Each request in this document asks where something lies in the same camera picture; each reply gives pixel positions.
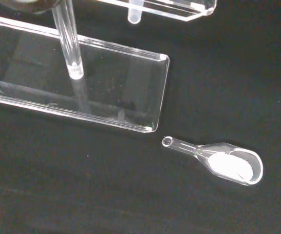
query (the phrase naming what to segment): black background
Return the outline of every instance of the black background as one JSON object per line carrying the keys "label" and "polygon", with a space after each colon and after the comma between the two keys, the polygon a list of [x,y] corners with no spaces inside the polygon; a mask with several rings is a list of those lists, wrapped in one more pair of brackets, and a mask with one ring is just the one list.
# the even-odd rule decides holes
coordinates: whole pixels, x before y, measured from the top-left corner
{"label": "black background", "polygon": [[[218,0],[209,17],[143,13],[139,25],[125,8],[74,5],[79,34],[170,56],[159,129],[0,105],[0,233],[281,234],[281,1]],[[0,6],[0,16],[55,26],[50,12]],[[264,178],[252,187],[215,179],[162,149],[164,136],[254,150]]]}

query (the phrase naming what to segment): white substance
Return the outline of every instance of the white substance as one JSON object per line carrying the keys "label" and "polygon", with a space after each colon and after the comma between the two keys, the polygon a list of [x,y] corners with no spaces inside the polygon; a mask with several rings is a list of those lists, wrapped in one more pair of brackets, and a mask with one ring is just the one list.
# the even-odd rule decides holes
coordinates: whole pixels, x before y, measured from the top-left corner
{"label": "white substance", "polygon": [[16,0],[17,2],[22,2],[22,3],[32,3],[35,2],[37,0]]}
{"label": "white substance", "polygon": [[253,177],[251,165],[244,159],[226,153],[215,153],[208,159],[212,170],[239,181],[249,181]]}

